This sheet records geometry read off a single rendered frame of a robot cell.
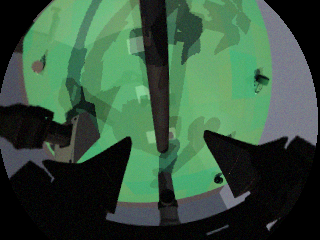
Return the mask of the tan post with cap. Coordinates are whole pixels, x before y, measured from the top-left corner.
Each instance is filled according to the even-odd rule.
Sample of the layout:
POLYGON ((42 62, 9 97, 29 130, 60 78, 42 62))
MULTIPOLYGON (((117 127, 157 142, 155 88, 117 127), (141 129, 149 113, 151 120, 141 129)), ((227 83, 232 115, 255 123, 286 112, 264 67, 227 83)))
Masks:
MULTIPOLYGON (((160 172, 159 173, 159 195, 164 189, 171 189, 173 192, 173 181, 171 173, 160 172)), ((177 207, 164 207, 160 208, 160 223, 159 225, 179 225, 179 211, 177 207)))

